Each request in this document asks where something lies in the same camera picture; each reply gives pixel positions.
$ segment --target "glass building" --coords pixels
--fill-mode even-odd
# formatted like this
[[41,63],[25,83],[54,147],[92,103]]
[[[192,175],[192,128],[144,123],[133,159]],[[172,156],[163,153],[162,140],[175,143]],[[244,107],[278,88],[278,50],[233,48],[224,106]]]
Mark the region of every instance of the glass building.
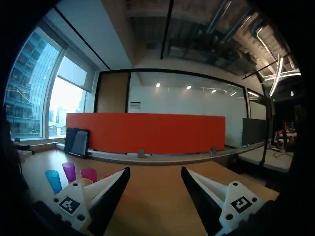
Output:
[[12,68],[5,97],[12,138],[42,137],[46,90],[59,50],[37,28],[20,51]]

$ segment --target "red partition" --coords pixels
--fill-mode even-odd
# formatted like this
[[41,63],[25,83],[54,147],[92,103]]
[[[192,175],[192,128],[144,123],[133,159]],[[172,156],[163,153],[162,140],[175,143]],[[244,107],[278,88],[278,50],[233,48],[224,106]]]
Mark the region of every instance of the red partition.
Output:
[[208,152],[225,142],[223,116],[68,113],[67,127],[90,130],[89,148],[117,153]]

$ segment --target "black tablet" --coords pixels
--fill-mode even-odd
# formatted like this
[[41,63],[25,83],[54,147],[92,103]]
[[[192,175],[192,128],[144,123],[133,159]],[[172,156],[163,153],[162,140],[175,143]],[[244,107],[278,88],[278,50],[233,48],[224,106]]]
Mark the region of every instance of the black tablet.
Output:
[[77,157],[87,157],[90,131],[87,129],[67,128],[65,153]]

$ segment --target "yellow cup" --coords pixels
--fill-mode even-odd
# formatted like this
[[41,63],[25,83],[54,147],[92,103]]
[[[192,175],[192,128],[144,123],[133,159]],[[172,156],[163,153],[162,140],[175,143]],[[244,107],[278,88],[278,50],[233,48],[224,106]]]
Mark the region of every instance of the yellow cup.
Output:
[[90,179],[87,179],[87,178],[76,179],[76,182],[80,183],[82,185],[82,187],[85,187],[85,186],[93,183],[93,181],[91,181]]

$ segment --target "table surface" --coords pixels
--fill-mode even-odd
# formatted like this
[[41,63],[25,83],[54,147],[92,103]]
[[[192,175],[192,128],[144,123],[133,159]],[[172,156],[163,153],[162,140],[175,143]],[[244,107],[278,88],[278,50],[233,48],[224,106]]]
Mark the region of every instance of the table surface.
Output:
[[[239,154],[239,158],[256,165],[259,165],[263,158],[264,147],[259,147],[254,150]],[[267,149],[264,167],[279,172],[288,172],[291,166],[293,153],[280,153]]]
[[[126,165],[84,160],[60,150],[45,151],[27,158],[22,164],[32,201],[51,199],[52,189],[45,177],[46,170],[57,170],[62,187],[68,185],[62,168],[64,162],[80,170],[94,168],[98,180]],[[180,176],[178,166],[130,166],[131,177],[104,235],[205,235],[206,231]],[[214,181],[228,185],[239,181],[263,200],[275,200],[278,193],[240,176],[215,162],[185,165]]]

